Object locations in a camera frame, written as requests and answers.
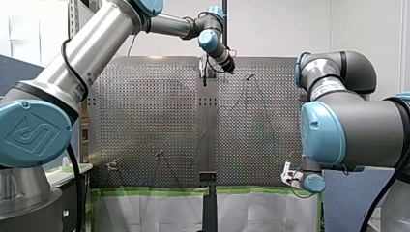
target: cable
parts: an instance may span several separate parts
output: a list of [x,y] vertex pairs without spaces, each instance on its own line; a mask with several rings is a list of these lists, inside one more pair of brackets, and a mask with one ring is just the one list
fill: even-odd
[[210,15],[210,16],[212,16],[212,17],[213,17],[214,19],[216,19],[217,22],[220,24],[220,28],[223,28],[223,23],[221,22],[220,17],[219,17],[217,14],[209,13],[209,12],[201,12],[201,13],[198,14],[198,17],[202,17],[202,15]]
[[83,218],[82,181],[81,181],[81,174],[79,172],[78,162],[75,158],[75,153],[74,153],[72,144],[69,144],[69,146],[67,147],[67,153],[69,154],[70,161],[72,162],[72,165],[73,165],[75,187],[76,187],[77,219],[76,219],[75,231],[82,232],[82,218]]
[[[242,91],[241,91],[241,94],[239,95],[239,98],[236,100],[235,104],[234,104],[230,109],[227,110],[227,112],[232,111],[232,110],[239,104],[240,100],[242,99],[242,96],[244,95],[244,92],[246,92],[246,90],[245,90],[246,81],[249,81],[249,80],[250,80],[252,77],[254,77],[254,76],[255,76],[254,73],[247,75],[247,77],[244,79],[244,81],[243,81],[243,83],[242,83]],[[220,108],[222,108],[222,107],[226,107],[226,106],[225,106],[225,105],[219,106],[219,107],[217,108],[217,111],[219,111]],[[196,153],[198,153],[199,146],[201,145],[202,140],[203,140],[204,137],[208,134],[209,130],[210,130],[216,123],[217,123],[217,119],[215,119],[214,123],[212,123],[212,125],[209,126],[208,129],[206,129],[206,131],[204,132],[204,134],[202,134],[201,138],[199,138],[199,141],[198,141],[198,143],[197,143],[197,145],[196,145],[196,149],[195,149],[195,152],[196,152]],[[194,160],[192,161],[192,163],[190,164],[190,168],[193,166],[194,163],[195,163],[195,159],[194,159]]]
[[370,221],[371,216],[373,215],[374,210],[376,209],[377,205],[379,204],[380,200],[384,197],[390,187],[393,185],[395,180],[397,179],[398,174],[400,174],[403,169],[409,164],[410,160],[410,147],[407,149],[405,155],[400,159],[398,162],[397,168],[395,168],[395,172],[390,177],[389,181],[386,185],[380,190],[379,194],[377,194],[376,198],[374,198],[373,202],[371,203],[370,207],[367,210],[366,217],[363,220],[360,232],[366,232],[368,222]]
[[214,68],[213,65],[211,65],[211,62],[209,61],[209,54],[206,55],[206,63],[205,63],[205,71],[207,66],[209,65],[209,67],[215,72],[215,73],[226,73],[226,71],[218,71]]
[[[300,172],[302,170],[302,167],[300,166],[297,170],[295,170],[294,172],[293,172],[293,175],[292,175],[292,179],[290,179],[290,186],[292,187],[292,182],[293,181],[301,181],[301,180],[299,180],[299,179],[295,179],[295,174],[297,173],[297,172]],[[296,196],[296,197],[298,197],[298,198],[301,198],[301,199],[308,199],[308,198],[311,198],[313,195],[314,195],[314,193],[312,193],[311,195],[308,195],[308,196],[301,196],[301,195],[298,195],[298,194],[296,194],[296,192],[295,192],[295,190],[293,189],[293,188],[291,188],[290,189],[291,191],[292,191],[292,193]]]
[[82,95],[81,101],[84,101],[88,96],[88,87],[84,80],[81,78],[81,76],[78,74],[78,72],[70,64],[69,58],[67,57],[66,46],[70,40],[71,39],[66,39],[65,41],[63,41],[63,44],[61,44],[61,55],[63,56],[64,63],[66,64],[66,67],[69,70],[69,72],[81,83],[84,89],[84,94]]
[[349,170],[347,169],[346,165],[342,164],[341,167],[343,167],[343,171],[342,171],[343,174],[345,176],[348,176],[350,173],[349,173]]
[[129,52],[127,53],[127,56],[130,56],[130,52],[131,52],[131,49],[133,47],[133,43],[135,42],[136,35],[138,35],[138,34],[135,34],[132,38],[132,42],[131,42],[131,45],[130,45],[130,48],[129,48]]

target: pegboard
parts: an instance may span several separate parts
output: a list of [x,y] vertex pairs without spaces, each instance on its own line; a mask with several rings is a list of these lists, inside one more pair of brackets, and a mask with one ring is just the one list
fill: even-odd
[[206,168],[218,185],[282,186],[284,162],[301,164],[296,60],[235,61],[207,87],[197,57],[111,61],[89,99],[92,187],[197,187]]
[[111,61],[89,100],[93,187],[198,185],[197,76],[195,57]]
[[283,186],[285,161],[301,165],[296,60],[235,61],[235,74],[223,74],[219,81],[218,185]]

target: black cable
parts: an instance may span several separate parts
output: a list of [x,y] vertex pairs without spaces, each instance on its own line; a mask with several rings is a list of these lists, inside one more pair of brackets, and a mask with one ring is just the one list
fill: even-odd
[[226,71],[218,71],[214,68],[214,66],[211,65],[209,61],[209,54],[206,55],[206,63],[205,63],[205,71],[207,67],[210,67],[215,73],[226,73]]
[[81,78],[81,76],[78,74],[78,72],[70,64],[69,58],[67,57],[66,46],[70,40],[71,39],[66,39],[65,41],[63,41],[63,44],[61,44],[61,55],[63,56],[64,63],[66,64],[66,67],[69,70],[69,72],[81,83],[84,90],[84,94],[82,95],[81,101],[84,101],[88,96],[88,87],[84,80]]
[[223,29],[223,23],[221,22],[219,15],[214,14],[214,13],[209,13],[209,12],[201,12],[201,13],[198,14],[198,17],[202,17],[202,15],[210,15],[210,16],[212,16],[212,17],[213,17],[214,19],[216,19],[217,22],[220,24],[220,28]]
[[138,35],[138,34],[135,34],[132,38],[132,42],[131,42],[131,45],[130,45],[130,48],[129,48],[129,52],[127,53],[127,56],[130,56],[130,52],[131,52],[131,49],[133,47],[133,43],[135,42],[136,35]]
[[[295,174],[296,174],[298,171],[301,171],[301,170],[302,170],[302,167],[300,166],[298,169],[295,170],[295,172],[293,172],[292,179],[290,179],[290,187],[292,187],[292,182],[293,182],[293,181],[299,181],[299,182],[301,182],[301,180],[295,179]],[[308,195],[308,196],[301,196],[301,195],[296,194],[296,192],[295,192],[295,190],[294,190],[293,188],[291,188],[290,190],[292,191],[292,193],[293,193],[296,197],[301,198],[301,199],[308,199],[308,198],[311,198],[311,197],[314,195],[314,193],[312,193],[311,195]]]
[[397,168],[395,168],[395,172],[390,177],[389,181],[386,185],[380,190],[379,194],[377,194],[376,198],[374,198],[373,202],[371,203],[370,207],[367,210],[366,217],[363,220],[360,232],[366,232],[368,222],[370,221],[371,216],[373,215],[374,210],[376,209],[377,205],[379,204],[380,200],[384,197],[390,187],[393,185],[397,176],[403,171],[403,169],[409,164],[410,160],[410,147],[407,149],[406,154],[400,159],[398,162]]
[[[247,75],[247,77],[245,78],[244,82],[242,83],[242,91],[241,91],[241,94],[240,94],[239,98],[236,100],[235,104],[234,104],[230,109],[227,110],[227,112],[230,112],[230,111],[232,111],[233,109],[236,108],[236,106],[239,104],[240,100],[242,99],[242,96],[244,95],[244,92],[246,92],[246,90],[245,90],[246,81],[249,81],[249,80],[250,80],[252,77],[254,77],[254,76],[255,76],[254,73]],[[220,108],[222,108],[222,107],[226,107],[226,106],[220,105],[220,106],[218,107],[217,111],[219,111]],[[195,152],[196,152],[196,153],[198,153],[199,146],[201,145],[202,140],[203,140],[204,137],[208,134],[209,130],[210,130],[216,123],[217,123],[217,118],[215,119],[214,123],[212,123],[212,125],[209,126],[208,129],[206,129],[206,131],[204,132],[204,134],[202,134],[201,138],[199,138],[199,141],[198,141],[198,143],[197,143],[197,145],[196,145],[196,149],[195,149]],[[194,160],[192,161],[192,163],[190,164],[190,168],[193,166],[194,163],[195,163],[195,159],[194,159]]]
[[67,153],[69,154],[70,161],[72,162],[72,165],[73,165],[76,197],[77,197],[77,219],[76,219],[75,231],[82,232],[82,219],[83,219],[82,181],[81,181],[81,174],[79,172],[78,162],[75,158],[75,153],[74,153],[72,144],[69,144],[69,146],[67,147]]

